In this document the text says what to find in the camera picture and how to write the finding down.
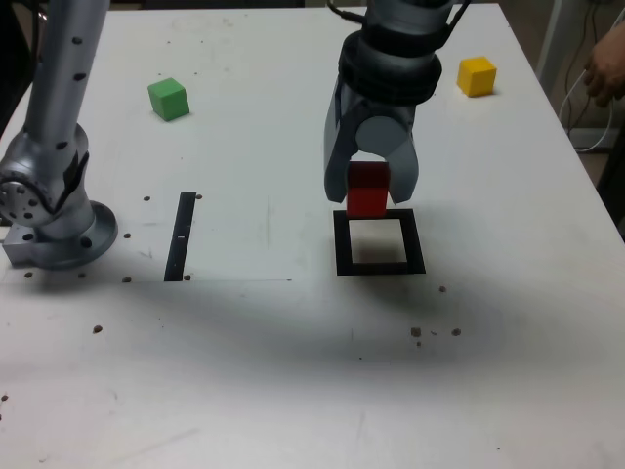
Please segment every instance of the person's hand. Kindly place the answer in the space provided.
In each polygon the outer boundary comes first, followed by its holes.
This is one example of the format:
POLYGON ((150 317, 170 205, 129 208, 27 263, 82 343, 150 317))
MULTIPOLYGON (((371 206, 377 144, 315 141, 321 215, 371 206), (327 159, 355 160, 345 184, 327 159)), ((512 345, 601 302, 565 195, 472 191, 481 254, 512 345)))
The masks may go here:
POLYGON ((625 22, 610 31, 593 49, 584 83, 597 106, 625 95, 625 22))

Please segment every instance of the black cable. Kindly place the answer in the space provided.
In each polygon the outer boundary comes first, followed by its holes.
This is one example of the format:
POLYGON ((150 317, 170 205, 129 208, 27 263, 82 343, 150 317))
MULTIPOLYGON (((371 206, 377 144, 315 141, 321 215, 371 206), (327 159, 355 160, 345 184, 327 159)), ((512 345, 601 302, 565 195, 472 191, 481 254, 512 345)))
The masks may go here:
POLYGON ((325 0, 325 4, 328 6, 332 13, 338 15, 343 20, 357 22, 358 24, 364 24, 364 16, 359 15, 358 13, 352 12, 344 12, 343 10, 339 10, 333 3, 333 0, 325 0))
POLYGON ((597 44, 597 41, 599 41, 599 38, 597 37, 597 10, 599 9, 599 3, 595 5, 595 8, 593 9, 593 15, 591 16, 591 22, 593 24, 593 40, 595 41, 595 44, 597 44))
MULTIPOLYGON (((570 79, 570 73, 573 70, 573 66, 575 65, 575 61, 579 56, 579 53, 582 51, 582 47, 584 47, 584 43, 586 42, 586 32, 587 32, 587 24, 588 18, 590 17, 591 11, 593 10, 593 4, 589 3, 588 8, 586 9, 586 15, 584 15, 584 26, 582 29, 582 40, 579 42, 575 53, 573 54, 573 58, 570 61, 570 65, 568 66, 568 70, 566 71, 566 77, 564 78, 564 95, 568 96, 568 80, 570 79)), ((570 134, 571 129, 571 117, 573 114, 573 106, 570 102, 570 97, 566 99, 566 103, 568 104, 568 119, 566 121, 566 132, 570 134)))
POLYGON ((460 7, 460 10, 458 10, 458 13, 454 15, 453 20, 449 24, 447 35, 450 35, 451 31, 454 30, 454 28, 456 27, 456 24, 458 24, 458 21, 465 14, 465 12, 467 11, 467 8, 469 8, 469 4, 471 3, 471 1, 472 0, 465 0, 465 2, 462 4, 462 7, 460 7))

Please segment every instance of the yellow cube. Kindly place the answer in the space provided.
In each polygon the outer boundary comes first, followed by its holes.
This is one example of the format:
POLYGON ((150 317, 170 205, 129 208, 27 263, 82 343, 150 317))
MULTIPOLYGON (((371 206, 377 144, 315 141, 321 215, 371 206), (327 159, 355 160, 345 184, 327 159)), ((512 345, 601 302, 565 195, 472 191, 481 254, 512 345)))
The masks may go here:
POLYGON ((490 95, 495 85, 497 68, 486 57, 475 57, 460 62, 458 71, 458 86, 465 95, 490 95))

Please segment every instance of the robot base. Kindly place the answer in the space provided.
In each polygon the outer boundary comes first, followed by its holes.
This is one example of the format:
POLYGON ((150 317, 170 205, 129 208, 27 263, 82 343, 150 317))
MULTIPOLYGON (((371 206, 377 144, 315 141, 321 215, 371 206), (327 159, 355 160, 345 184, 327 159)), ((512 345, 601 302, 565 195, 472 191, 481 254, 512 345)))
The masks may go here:
POLYGON ((66 239, 38 241, 33 228, 12 225, 3 244, 11 264, 60 270, 82 266, 102 256, 117 237, 117 222, 105 205, 92 201, 91 208, 95 215, 91 226, 66 239))

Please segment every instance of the black square frame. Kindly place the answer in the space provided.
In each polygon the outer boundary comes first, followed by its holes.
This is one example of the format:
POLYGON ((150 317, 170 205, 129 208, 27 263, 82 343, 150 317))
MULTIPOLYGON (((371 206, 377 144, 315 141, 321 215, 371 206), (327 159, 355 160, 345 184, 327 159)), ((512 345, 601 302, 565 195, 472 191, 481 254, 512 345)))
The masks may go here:
MULTIPOLYGON (((377 220, 358 218, 358 220, 377 220)), ((387 210, 387 214, 379 220, 399 220, 401 237, 406 253, 406 262, 388 262, 377 264, 359 264, 352 258, 352 236, 350 219, 345 210, 334 211, 334 249, 336 251, 337 276, 405 276, 424 274, 426 266, 423 262, 417 223, 414 212, 408 208, 387 210)))

